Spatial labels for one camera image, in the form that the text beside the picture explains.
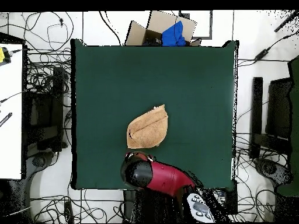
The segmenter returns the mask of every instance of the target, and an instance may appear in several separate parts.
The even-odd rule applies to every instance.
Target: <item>white table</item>
[[[20,44],[0,44],[9,51],[22,49]],[[22,52],[11,63],[0,66],[0,100],[22,91]],[[9,113],[12,117],[0,127],[0,179],[21,179],[22,166],[22,94],[0,106],[0,121]]]

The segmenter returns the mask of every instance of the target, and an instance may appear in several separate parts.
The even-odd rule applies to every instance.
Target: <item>floor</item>
[[[190,13],[190,18],[197,21],[195,36],[208,36],[209,30],[209,11],[189,11],[184,10],[183,13]],[[24,18],[32,13],[10,13],[9,24],[25,27]],[[58,16],[63,18],[64,25],[60,27]],[[135,20],[142,26],[147,25],[149,17],[149,11],[135,11],[135,12],[107,12],[111,27],[117,31],[121,43],[123,44],[126,39],[127,31],[131,20]],[[272,45],[275,41],[282,38],[287,34],[291,34],[296,31],[299,27],[295,25],[297,20],[287,24],[278,33],[274,32],[274,29],[290,14],[286,10],[214,10],[213,11],[213,32],[211,40],[203,40],[202,46],[222,46],[228,40],[239,40],[239,61],[243,62],[243,65],[250,64],[252,60],[260,51],[268,46]],[[32,28],[37,15],[32,16],[27,25]],[[0,13],[0,26],[7,24],[7,15]],[[72,23],[74,25],[74,31],[72,32],[71,38],[83,39],[88,46],[104,46],[104,45],[118,45],[117,38],[107,28],[102,19],[100,18],[99,12],[46,12],[40,16],[39,21],[32,29],[32,32],[26,32],[26,40],[30,41],[28,44],[37,49],[50,49],[51,46],[57,49],[61,46],[58,42],[65,42],[67,35],[69,36],[72,30]],[[0,27],[0,32],[8,33],[23,38],[24,29],[9,26]],[[290,37],[287,40],[282,40],[277,43],[270,50],[269,54],[264,57],[267,61],[259,61],[250,66],[239,67],[238,69],[238,105],[237,105],[237,116],[240,116],[244,112],[251,108],[251,86],[252,78],[255,76],[263,77],[264,88],[263,88],[263,99],[267,101],[267,88],[271,80],[289,77],[287,61],[293,59],[299,54],[299,48],[296,46],[298,43],[298,36]],[[61,48],[69,47],[69,42]],[[66,97],[65,104],[70,104],[70,99]],[[263,119],[266,119],[267,104],[263,105]],[[237,133],[248,133],[249,132],[249,117],[250,114],[242,116],[237,124]],[[263,121],[263,130],[265,130],[266,122]],[[239,138],[248,139],[247,134],[238,134],[237,141],[241,142]],[[246,144],[237,143],[237,146],[243,147]],[[248,160],[246,155],[242,155],[240,158]],[[51,197],[58,195],[68,194],[68,184],[71,176],[71,160],[72,153],[71,147],[67,147],[63,152],[60,153],[57,163],[39,172],[35,175],[32,187],[31,187],[31,198],[43,198],[41,200],[32,201],[32,214],[35,215],[42,207],[46,206],[51,200]],[[253,197],[256,196],[258,191],[268,188],[273,189],[270,181],[257,174],[255,169],[247,163],[243,163],[243,167],[240,166],[237,171],[238,177],[238,195],[239,195],[239,211],[242,211],[234,219],[238,221],[263,221],[259,216],[256,215],[256,208],[252,207],[253,200],[246,198],[250,196],[250,191]],[[74,191],[69,189],[69,196],[73,200],[78,200],[80,204],[80,191]],[[273,205],[274,196],[270,192],[263,192],[259,194],[259,200],[263,205]],[[107,218],[111,218],[115,215],[113,208],[120,205],[123,200],[123,192],[119,190],[87,190],[86,200],[91,208],[102,208],[107,213]],[[87,204],[85,201],[82,202],[82,206],[85,208]],[[58,203],[59,207],[63,211],[63,204]],[[73,206],[74,214],[79,214],[80,210],[78,207]],[[97,220],[102,223],[105,222],[102,211],[95,211],[93,215]],[[88,216],[85,212],[82,213],[82,218]],[[270,213],[264,213],[262,215],[264,220],[271,221],[272,216]],[[40,215],[39,220],[46,221],[50,217],[47,214]],[[86,217],[82,220],[82,223],[94,223],[95,221],[91,217]],[[116,216],[111,219],[109,223],[120,223],[121,218]]]

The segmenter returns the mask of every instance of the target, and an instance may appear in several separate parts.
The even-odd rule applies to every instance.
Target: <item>blue cloth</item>
[[[183,24],[181,21],[175,23],[162,33],[163,46],[185,46],[185,38],[182,36]]]

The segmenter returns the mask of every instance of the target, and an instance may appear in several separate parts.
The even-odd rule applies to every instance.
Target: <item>green table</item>
[[[168,133],[144,150],[208,188],[231,181],[234,59],[225,47],[88,47],[71,41],[75,189],[125,188],[128,124],[165,104]]]

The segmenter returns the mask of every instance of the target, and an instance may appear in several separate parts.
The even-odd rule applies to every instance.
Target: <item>beige towel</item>
[[[154,107],[128,125],[128,148],[152,148],[164,140],[168,126],[168,116],[164,107],[165,105]]]

